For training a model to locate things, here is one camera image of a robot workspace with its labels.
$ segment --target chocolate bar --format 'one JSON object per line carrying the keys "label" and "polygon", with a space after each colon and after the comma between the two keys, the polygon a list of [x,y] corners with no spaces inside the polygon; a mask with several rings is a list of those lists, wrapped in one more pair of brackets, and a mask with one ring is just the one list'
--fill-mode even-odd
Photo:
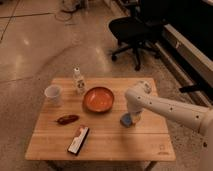
{"label": "chocolate bar", "polygon": [[75,133],[74,139],[68,148],[68,152],[78,155],[88,135],[88,132],[89,132],[89,128],[84,125],[81,125]]}

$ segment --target chair armrest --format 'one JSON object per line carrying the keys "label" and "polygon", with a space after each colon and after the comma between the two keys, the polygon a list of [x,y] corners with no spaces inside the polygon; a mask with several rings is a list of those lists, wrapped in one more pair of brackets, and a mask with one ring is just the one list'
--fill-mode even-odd
{"label": "chair armrest", "polygon": [[139,6],[139,3],[134,1],[134,2],[128,2],[124,4],[124,7],[126,7],[127,9],[130,8],[135,8],[136,6]]}
{"label": "chair armrest", "polygon": [[134,2],[128,2],[124,4],[124,7],[127,8],[130,11],[130,16],[135,17],[136,16],[136,10],[135,8],[139,6],[139,3],[134,1]]}

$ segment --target floor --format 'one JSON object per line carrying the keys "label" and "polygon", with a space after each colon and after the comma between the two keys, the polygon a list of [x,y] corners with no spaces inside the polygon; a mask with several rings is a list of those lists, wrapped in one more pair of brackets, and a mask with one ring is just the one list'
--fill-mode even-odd
{"label": "floor", "polygon": [[[108,23],[118,15],[101,0],[89,10],[70,15],[59,12],[60,0],[5,0],[0,6],[0,168],[2,171],[51,170],[45,162],[26,161],[24,155],[44,100],[44,89],[54,77],[72,77],[79,66],[85,77],[153,77],[159,95],[192,103],[160,59],[140,52],[136,72],[131,51],[115,63],[117,48]],[[202,138],[167,121],[177,160],[158,163],[153,171],[194,171]],[[147,162],[59,162],[65,170],[142,171]]]}

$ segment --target white cup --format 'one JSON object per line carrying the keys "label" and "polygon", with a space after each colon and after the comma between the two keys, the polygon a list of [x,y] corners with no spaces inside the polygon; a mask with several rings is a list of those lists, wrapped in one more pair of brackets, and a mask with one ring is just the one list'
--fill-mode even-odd
{"label": "white cup", "polygon": [[61,106],[61,87],[57,85],[51,85],[44,91],[47,100],[54,106]]}

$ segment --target desk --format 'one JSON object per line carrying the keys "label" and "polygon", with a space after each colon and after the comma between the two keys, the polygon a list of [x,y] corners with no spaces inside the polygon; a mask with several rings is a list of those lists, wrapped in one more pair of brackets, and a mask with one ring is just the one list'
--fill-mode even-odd
{"label": "desk", "polygon": [[[152,85],[152,94],[157,95],[152,78],[88,78],[87,89],[104,86],[112,90],[115,101],[111,111],[105,114],[88,113],[82,109],[83,95],[75,91],[73,80],[56,78],[52,84],[62,87],[61,107],[52,107],[45,100],[36,123],[27,160],[78,160],[78,161],[174,161],[175,154],[165,119],[144,109],[142,119],[130,128],[120,124],[126,112],[124,92],[139,80]],[[74,123],[59,126],[55,120],[66,114],[78,114]],[[79,125],[90,128],[88,137],[78,156],[67,152]],[[58,169],[53,162],[48,162]]]}

